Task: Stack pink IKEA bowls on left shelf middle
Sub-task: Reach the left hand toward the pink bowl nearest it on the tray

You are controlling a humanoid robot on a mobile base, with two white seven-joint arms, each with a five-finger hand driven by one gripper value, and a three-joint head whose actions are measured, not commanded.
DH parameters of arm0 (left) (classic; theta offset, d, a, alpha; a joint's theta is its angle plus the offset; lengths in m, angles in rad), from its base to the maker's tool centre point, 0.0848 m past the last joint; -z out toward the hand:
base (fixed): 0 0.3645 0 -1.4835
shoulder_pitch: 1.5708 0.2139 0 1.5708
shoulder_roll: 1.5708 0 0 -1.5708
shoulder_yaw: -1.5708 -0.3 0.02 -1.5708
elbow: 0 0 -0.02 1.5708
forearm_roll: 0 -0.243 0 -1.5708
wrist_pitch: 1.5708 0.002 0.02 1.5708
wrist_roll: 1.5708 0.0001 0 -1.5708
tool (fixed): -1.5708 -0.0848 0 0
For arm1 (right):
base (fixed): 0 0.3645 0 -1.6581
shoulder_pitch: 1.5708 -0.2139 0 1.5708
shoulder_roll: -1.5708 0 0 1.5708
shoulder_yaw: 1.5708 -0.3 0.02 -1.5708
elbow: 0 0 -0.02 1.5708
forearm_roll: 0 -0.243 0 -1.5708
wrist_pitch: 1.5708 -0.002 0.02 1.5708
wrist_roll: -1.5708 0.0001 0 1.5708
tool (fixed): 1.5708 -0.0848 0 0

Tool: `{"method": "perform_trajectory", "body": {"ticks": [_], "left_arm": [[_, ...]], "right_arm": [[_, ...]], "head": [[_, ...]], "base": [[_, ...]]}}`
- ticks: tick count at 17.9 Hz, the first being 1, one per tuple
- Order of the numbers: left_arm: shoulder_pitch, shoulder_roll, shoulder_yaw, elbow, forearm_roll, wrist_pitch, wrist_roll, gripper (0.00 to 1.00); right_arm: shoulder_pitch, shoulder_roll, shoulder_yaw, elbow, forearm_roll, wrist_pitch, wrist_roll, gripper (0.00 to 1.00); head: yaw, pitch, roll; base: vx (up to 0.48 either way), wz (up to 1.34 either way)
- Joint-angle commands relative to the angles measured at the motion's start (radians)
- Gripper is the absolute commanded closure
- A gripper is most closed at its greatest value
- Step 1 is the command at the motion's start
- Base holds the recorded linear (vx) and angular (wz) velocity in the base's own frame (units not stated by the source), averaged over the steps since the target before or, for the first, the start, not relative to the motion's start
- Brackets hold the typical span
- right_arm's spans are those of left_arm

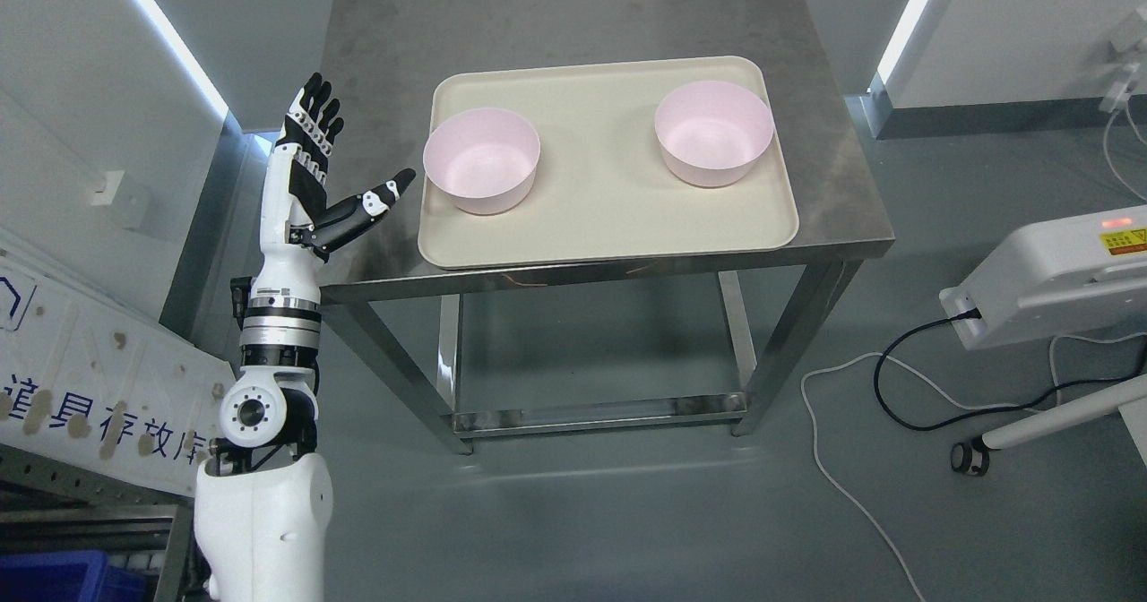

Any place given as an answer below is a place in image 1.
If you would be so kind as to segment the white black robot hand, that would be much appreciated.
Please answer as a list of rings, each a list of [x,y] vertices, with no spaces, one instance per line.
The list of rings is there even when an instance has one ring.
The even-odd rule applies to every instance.
[[[315,72],[284,114],[263,175],[263,266],[253,280],[258,298],[319,304],[317,275],[321,264],[384,221],[418,178],[414,169],[403,169],[374,188],[329,202],[326,182],[333,142],[344,127],[340,109],[331,83]]]

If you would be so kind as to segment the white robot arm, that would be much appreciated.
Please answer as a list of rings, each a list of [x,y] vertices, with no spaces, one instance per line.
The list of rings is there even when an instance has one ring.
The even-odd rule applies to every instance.
[[[233,279],[240,372],[195,483],[195,541],[214,601],[321,601],[331,474],[318,452],[314,279]]]

